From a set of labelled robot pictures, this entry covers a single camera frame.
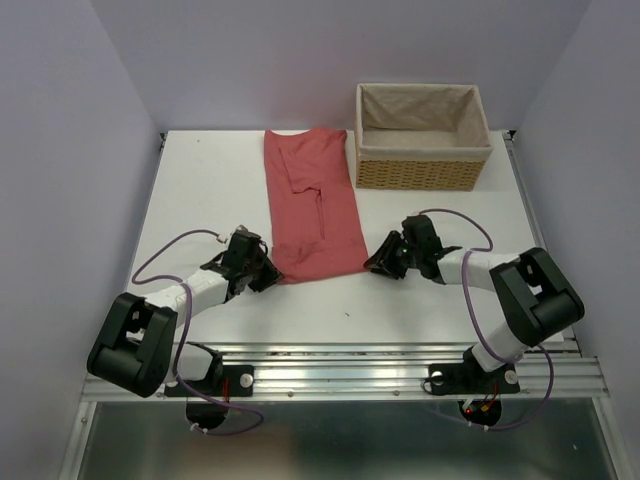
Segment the red t shirt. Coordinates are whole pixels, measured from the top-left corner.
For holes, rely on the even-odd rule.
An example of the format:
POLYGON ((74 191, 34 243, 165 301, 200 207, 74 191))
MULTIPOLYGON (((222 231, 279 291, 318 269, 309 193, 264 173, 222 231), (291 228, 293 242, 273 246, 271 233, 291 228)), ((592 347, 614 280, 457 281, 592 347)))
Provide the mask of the red t shirt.
POLYGON ((283 284, 357 274, 368 258, 346 156, 347 132, 264 133, 272 261, 283 284))

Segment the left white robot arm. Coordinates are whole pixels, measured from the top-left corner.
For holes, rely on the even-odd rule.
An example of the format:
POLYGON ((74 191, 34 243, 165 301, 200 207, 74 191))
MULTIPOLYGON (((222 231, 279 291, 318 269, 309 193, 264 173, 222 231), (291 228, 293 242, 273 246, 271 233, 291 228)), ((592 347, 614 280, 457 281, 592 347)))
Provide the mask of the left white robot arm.
POLYGON ((174 365, 182 353, 174 344, 177 329, 187 332, 196 315, 247 289, 260 293, 283 278, 259 235, 239 228, 225 245, 186 279, 156 275, 143 280, 140 267, 133 284, 159 280, 174 284, 143 296, 124 292, 113 300, 88 355, 87 372, 147 398, 162 384, 176 380, 174 365))

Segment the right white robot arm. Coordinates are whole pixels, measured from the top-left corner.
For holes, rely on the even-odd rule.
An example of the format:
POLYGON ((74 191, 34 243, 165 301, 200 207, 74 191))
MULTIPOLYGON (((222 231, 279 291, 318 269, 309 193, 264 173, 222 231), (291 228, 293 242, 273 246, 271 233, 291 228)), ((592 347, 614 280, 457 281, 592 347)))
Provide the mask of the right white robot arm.
POLYGON ((446 246, 424 214, 407 217, 400 231, 390 232, 364 267, 394 280, 415 269, 436 284, 461 286, 466 301, 473 288, 496 295, 499 326, 483 334, 473 318, 478 341, 461 361, 429 366, 423 388, 434 396, 518 393, 515 365, 522 355, 585 315, 583 301, 546 250, 496 254, 491 246, 446 246))

